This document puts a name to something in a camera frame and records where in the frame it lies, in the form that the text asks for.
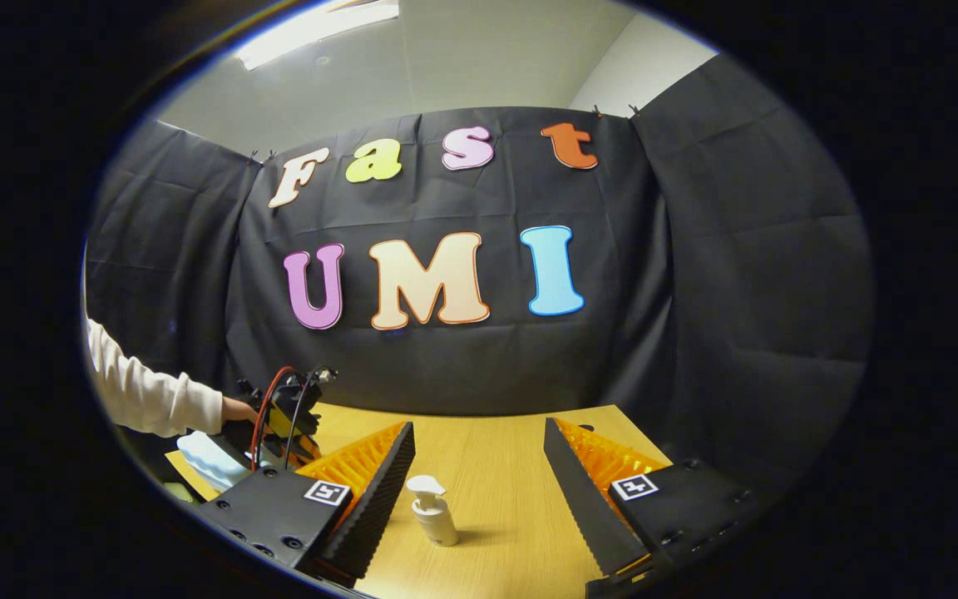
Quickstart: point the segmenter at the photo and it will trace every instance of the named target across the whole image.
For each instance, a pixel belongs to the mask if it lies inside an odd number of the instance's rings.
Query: human hand
[[[238,399],[232,399],[225,395],[223,405],[220,407],[220,424],[224,425],[225,422],[229,420],[249,420],[257,424],[258,413],[250,407],[250,404],[240,402]],[[269,428],[269,425],[266,424],[265,435],[269,435],[271,432],[273,432],[273,429]]]

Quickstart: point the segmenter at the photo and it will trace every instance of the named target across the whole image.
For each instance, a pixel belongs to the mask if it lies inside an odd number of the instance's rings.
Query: black fabric
[[[588,171],[556,159],[545,126],[571,122],[590,133]],[[449,171],[442,138],[464,126],[491,133],[494,159]],[[384,137],[400,141],[402,171],[387,181],[346,181],[353,152]],[[298,197],[269,208],[283,163],[319,148]],[[575,291],[585,307],[540,317],[524,229],[565,225]],[[378,311],[375,243],[402,239],[429,265],[440,239],[482,236],[476,252],[490,317],[449,325],[433,315],[404,329],[373,329]],[[343,315],[331,329],[307,329],[290,308],[286,255],[342,243]],[[644,382],[666,395],[669,371],[647,369],[664,342],[670,287],[666,216],[653,172],[627,119],[593,113],[492,107],[408,116],[339,133],[265,163],[239,220],[239,253],[228,297],[233,374],[271,379],[282,365],[341,371],[323,401],[408,413],[539,413],[628,399]],[[323,306],[323,268],[307,269],[313,306]],[[442,301],[437,302],[436,310]],[[402,309],[409,312],[402,302]]]
[[[820,141],[722,54],[631,121],[668,205],[677,341],[670,410],[629,414],[671,458],[696,452],[779,493],[862,379],[862,217]]]
[[[237,220],[260,167],[145,121],[106,168],[88,235],[87,314],[126,355],[220,384]]]

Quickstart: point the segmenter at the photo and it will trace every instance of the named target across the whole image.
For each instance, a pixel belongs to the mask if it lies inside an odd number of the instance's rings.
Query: orange letter
[[[479,297],[476,277],[476,250],[481,244],[482,237],[476,234],[446,235],[426,269],[409,244],[400,239],[373,245],[368,255],[379,265],[379,312],[372,317],[373,328],[401,329],[409,324],[409,315],[398,303],[399,291],[422,324],[431,318],[434,300],[442,290],[444,302],[438,310],[442,322],[463,324],[489,317],[490,307]]]
[[[551,137],[552,153],[563,166],[571,168],[593,168],[597,166],[597,156],[582,153],[579,141],[589,141],[590,133],[575,131],[570,122],[547,126],[542,130],[543,137]]]
[[[292,158],[283,163],[283,178],[280,179],[280,189],[276,195],[269,200],[269,208],[276,208],[277,205],[289,204],[298,197],[298,191],[295,186],[304,186],[312,177],[313,170],[317,162],[323,162],[328,159],[331,153],[328,148],[320,148],[318,151],[311,151],[307,155]]]

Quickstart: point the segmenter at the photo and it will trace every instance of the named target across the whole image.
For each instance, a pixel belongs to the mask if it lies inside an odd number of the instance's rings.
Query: blue letter
[[[571,229],[560,225],[533,227],[522,231],[520,241],[530,247],[535,258],[535,299],[528,304],[540,317],[569,314],[585,301],[571,287],[571,268],[567,263],[567,240]]]

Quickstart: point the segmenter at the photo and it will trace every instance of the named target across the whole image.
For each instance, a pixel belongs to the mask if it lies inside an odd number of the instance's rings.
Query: soap bottle
[[[457,528],[453,526],[446,500],[438,497],[445,494],[446,489],[438,485],[434,477],[428,477],[426,474],[409,478],[406,487],[416,494],[413,512],[431,542],[443,547],[456,545]]]

